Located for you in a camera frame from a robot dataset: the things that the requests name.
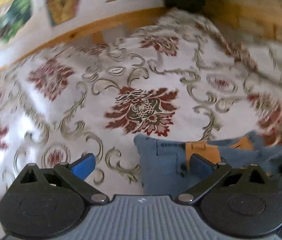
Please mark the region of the blue pyjama pants orange cars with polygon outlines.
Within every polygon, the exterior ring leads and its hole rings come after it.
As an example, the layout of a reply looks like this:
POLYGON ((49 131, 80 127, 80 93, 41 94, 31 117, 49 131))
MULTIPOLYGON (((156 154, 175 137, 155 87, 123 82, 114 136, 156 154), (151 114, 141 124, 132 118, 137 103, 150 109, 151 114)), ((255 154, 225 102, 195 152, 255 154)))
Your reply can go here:
POLYGON ((176 197, 200 182, 190 171, 190 158, 199 154, 214 164, 225 162, 233 168, 258 164, 282 190, 282 145, 266 146, 254 131, 241 138, 215 141, 181 142, 154 139, 142 134, 134 137, 140 156, 145 194, 176 197))

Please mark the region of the floral white bed cover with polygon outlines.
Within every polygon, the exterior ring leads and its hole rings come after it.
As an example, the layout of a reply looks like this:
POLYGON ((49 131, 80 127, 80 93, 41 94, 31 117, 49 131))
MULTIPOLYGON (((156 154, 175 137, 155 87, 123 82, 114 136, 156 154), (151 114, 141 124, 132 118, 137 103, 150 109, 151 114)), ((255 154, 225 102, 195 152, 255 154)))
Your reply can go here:
POLYGON ((282 190, 256 163, 195 204, 145 194, 134 137, 254 131, 282 145, 282 43, 171 10, 129 37, 44 48, 0 73, 0 239, 282 239, 282 190), (74 84, 70 106, 53 106, 74 84), (53 168, 92 153, 88 204, 53 168))

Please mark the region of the wooden bed frame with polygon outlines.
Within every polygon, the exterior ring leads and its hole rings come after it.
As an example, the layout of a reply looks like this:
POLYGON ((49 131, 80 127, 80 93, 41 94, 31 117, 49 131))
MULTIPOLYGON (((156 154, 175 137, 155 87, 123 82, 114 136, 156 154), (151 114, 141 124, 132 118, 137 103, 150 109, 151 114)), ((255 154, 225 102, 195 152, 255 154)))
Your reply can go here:
MULTIPOLYGON (((111 16, 102 20, 98 20, 83 27, 76 28, 58 36, 35 48, 31 53, 20 57, 18 61, 24 61, 30 55, 38 53, 38 51, 59 45, 61 43, 69 43, 87 35, 92 35, 95 42, 102 42, 102 31, 111 29, 120 25, 125 25, 131 30, 137 27, 143 27, 146 24, 154 22, 154 19, 162 16, 167 9, 143 9, 135 12, 127 12, 116 16, 111 16)), ((226 24, 233 29, 248 31, 259 36, 260 38, 275 40, 282 42, 282 0, 206 0, 203 6, 203 14, 208 16, 215 24, 226 24)), ((4 65, 0 68, 0 73, 6 68, 4 65)), ((272 81, 282 87, 282 81, 272 81)), ((9 101, 8 92, 0 85, 0 104, 9 101)), ((75 91, 74 84, 70 84, 64 96, 59 96, 53 106, 60 108, 70 106, 74 102, 78 94, 75 91)))

